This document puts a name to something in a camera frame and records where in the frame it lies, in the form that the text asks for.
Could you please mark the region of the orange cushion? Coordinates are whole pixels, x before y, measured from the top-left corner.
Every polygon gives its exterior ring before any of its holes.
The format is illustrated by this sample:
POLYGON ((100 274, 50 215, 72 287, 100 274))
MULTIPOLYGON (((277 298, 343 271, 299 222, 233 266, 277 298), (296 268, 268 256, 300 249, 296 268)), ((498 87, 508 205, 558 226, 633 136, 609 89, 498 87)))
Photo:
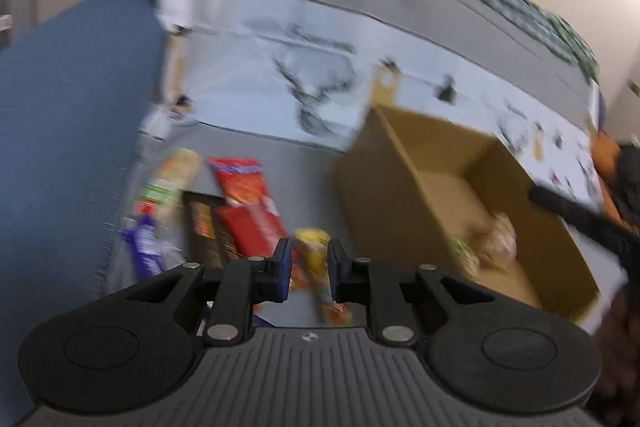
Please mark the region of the orange cushion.
POLYGON ((613 199, 618 156, 620 156, 620 146, 606 132, 600 131, 591 144, 591 158, 599 178, 604 211, 610 219, 623 225, 624 220, 620 217, 613 199))

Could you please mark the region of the white peanut candy packet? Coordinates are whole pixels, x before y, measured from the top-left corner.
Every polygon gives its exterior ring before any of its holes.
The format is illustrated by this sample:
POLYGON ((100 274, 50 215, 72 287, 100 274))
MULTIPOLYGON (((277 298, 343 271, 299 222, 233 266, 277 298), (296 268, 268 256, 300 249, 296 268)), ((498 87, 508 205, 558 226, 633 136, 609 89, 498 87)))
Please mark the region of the white peanut candy packet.
POLYGON ((167 225, 181 202, 182 193, 191 186, 200 166, 201 157, 194 150, 174 150, 144 184, 134 209, 137 213, 152 216, 158 225, 167 225))

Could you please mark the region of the yellow snack packet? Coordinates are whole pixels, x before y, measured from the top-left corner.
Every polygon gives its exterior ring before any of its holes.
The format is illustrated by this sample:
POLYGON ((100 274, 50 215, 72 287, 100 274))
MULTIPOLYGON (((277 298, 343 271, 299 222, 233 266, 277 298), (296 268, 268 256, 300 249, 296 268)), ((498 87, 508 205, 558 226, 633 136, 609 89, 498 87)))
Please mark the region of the yellow snack packet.
POLYGON ((336 303, 331 294, 328 267, 330 240, 330 234, 321 229, 295 230, 290 288, 292 291, 306 291, 323 325, 352 326, 349 305, 336 303))

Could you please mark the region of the grey deer print sofa cover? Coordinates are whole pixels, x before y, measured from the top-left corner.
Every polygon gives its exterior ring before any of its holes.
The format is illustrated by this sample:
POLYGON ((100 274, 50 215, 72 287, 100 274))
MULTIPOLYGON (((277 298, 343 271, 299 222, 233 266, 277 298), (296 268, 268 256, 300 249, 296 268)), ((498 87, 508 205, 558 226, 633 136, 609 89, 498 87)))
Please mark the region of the grey deer print sofa cover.
MULTIPOLYGON (((492 135, 534 184, 602 207, 587 130, 596 85, 478 0, 155 0, 155 9, 191 112, 160 104, 146 117, 126 218, 178 148, 201 157, 186 191, 209 194, 220 190, 209 158, 255 158, 288 234, 321 229, 362 256, 334 170, 375 105, 492 135)), ((593 332, 611 300, 602 280, 620 269, 561 220, 600 291, 578 324, 593 332)))

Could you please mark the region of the brown cardboard box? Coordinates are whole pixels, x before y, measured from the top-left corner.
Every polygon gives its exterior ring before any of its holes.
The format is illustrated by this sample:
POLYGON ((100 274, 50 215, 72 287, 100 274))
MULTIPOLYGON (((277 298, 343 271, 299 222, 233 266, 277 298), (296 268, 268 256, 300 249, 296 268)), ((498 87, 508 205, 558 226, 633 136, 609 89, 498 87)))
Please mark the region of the brown cardboard box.
POLYGON ((372 106, 337 159, 338 199, 358 254, 398 271, 423 263, 468 275, 471 249, 500 216, 515 232, 515 254, 473 281, 580 324, 600 297, 563 221, 529 202, 534 181, 494 136, 439 118, 372 106))

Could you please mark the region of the red snack packet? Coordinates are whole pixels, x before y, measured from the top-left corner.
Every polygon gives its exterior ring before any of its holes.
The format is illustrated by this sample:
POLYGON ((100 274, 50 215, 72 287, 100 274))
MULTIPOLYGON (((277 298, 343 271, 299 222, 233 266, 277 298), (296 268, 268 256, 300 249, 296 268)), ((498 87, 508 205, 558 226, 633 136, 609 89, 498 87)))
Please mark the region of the red snack packet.
POLYGON ((270 258, 285 231, 262 162, 246 157, 211 157, 208 165, 224 193, 218 210, 242 257, 270 258))

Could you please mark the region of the black clothing pile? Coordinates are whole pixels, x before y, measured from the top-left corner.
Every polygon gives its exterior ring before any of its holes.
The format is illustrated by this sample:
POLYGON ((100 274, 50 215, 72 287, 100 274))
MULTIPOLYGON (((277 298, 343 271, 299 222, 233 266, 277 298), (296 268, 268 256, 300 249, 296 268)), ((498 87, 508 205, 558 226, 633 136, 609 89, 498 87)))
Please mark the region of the black clothing pile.
POLYGON ((620 217, 633 228, 639 228, 640 219, 640 150, 625 143, 616 158, 613 197, 620 217))

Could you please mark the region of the green snack packet in box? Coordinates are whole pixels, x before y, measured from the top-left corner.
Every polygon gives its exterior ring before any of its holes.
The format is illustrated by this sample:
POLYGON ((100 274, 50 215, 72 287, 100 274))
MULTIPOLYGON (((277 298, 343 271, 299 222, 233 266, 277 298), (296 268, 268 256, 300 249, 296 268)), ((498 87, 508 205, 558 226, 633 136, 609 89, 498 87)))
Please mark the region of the green snack packet in box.
POLYGON ((480 275, 480 258, 472 251, 467 243, 461 239, 451 237, 451 250, 454 253, 454 260, 461 273, 470 280, 476 280, 480 275))

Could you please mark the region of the dark brown chocolate bar packet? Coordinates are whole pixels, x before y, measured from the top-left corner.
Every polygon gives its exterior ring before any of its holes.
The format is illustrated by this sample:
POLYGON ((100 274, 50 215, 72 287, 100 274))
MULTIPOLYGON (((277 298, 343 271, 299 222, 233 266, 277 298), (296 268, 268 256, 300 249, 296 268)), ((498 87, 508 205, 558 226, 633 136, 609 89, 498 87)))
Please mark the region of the dark brown chocolate bar packet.
POLYGON ((234 239, 220 217, 223 197, 185 191, 182 194, 186 254, 207 269, 223 270, 239 259, 234 239))

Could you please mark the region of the purple silver snack packet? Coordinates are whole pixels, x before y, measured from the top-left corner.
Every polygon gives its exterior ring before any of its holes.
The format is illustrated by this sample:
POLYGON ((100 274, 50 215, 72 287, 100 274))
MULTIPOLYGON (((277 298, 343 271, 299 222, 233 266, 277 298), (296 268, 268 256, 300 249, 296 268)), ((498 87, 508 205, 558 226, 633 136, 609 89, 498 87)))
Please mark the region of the purple silver snack packet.
POLYGON ((122 238, 127 244, 134 273, 140 281, 157 277, 186 262, 176 245, 160 238, 156 220, 149 213, 126 218, 122 238))

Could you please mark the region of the blue sofa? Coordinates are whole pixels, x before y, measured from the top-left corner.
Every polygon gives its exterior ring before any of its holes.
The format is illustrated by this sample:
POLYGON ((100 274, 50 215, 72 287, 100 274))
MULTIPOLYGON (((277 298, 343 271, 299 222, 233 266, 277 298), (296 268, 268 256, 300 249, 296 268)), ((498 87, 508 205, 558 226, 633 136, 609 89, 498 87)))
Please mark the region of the blue sofa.
POLYGON ((1 54, 1 421, 39 324, 101 295, 138 129, 160 79, 154 0, 85 0, 1 54))

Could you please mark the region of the beige snack pack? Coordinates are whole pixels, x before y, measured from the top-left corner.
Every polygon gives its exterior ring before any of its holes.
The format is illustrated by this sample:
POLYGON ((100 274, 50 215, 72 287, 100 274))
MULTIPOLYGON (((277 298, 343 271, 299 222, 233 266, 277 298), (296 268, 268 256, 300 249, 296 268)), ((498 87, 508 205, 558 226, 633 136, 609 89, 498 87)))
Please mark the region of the beige snack pack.
POLYGON ((506 272, 518 257, 516 232, 509 217, 499 212, 473 236, 472 249, 485 268, 506 272))

